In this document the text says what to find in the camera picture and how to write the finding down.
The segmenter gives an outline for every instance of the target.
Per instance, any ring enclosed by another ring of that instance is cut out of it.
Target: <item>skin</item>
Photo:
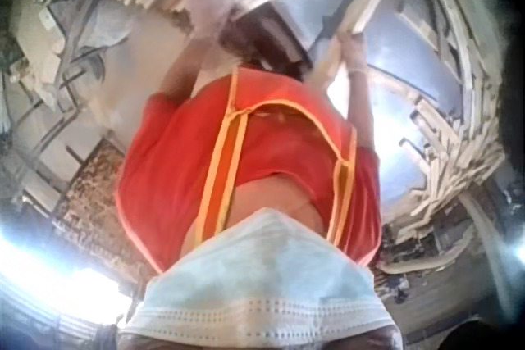
[[[178,104],[190,98],[201,66],[217,41],[218,32],[224,26],[229,12],[224,7],[218,11],[215,5],[210,4],[210,0],[190,0],[189,8],[195,24],[194,37],[173,63],[159,89]],[[358,146],[373,148],[373,119],[363,37],[349,34],[338,34],[338,37],[341,41],[342,58],[349,70],[352,99],[348,120],[358,131]],[[318,234],[326,234],[322,218],[310,202],[307,191],[286,175],[273,175],[236,187],[226,228],[264,207],[273,207]],[[193,223],[185,236],[179,258],[193,249],[194,232]]]

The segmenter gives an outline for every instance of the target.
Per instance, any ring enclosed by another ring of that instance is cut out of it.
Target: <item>person's right arm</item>
[[[374,120],[368,88],[368,64],[362,34],[338,34],[349,73],[347,119],[358,132],[358,146],[374,149]]]

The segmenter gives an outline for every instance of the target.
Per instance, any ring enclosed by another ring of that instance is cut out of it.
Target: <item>person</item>
[[[222,3],[190,0],[194,36],[121,170],[121,223],[159,276],[119,348],[399,348],[366,269],[381,218],[363,37],[338,36],[346,119],[326,93],[243,67],[190,98]]]

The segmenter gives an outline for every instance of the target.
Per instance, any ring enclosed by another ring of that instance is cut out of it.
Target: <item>forearm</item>
[[[211,47],[211,39],[191,39],[166,73],[159,91],[177,102],[190,98],[204,59]]]
[[[374,120],[368,75],[364,72],[354,72],[349,75],[350,103],[348,121],[358,132],[358,146],[374,149]]]

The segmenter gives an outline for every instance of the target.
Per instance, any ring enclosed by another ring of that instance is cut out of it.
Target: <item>metal table surface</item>
[[[290,25],[299,41],[309,49],[323,27],[344,0],[275,0],[274,6]],[[397,15],[402,0],[382,0],[364,31],[367,59],[374,65],[406,80],[434,97],[444,113],[461,114],[459,83],[438,55]],[[405,0],[427,21],[431,21],[428,0]],[[334,104],[341,107],[336,99]],[[410,188],[422,187],[424,176],[399,147],[406,137],[422,148],[423,138],[410,120],[411,105],[381,86],[372,86],[372,110],[377,155],[381,160],[381,206],[390,206]]]

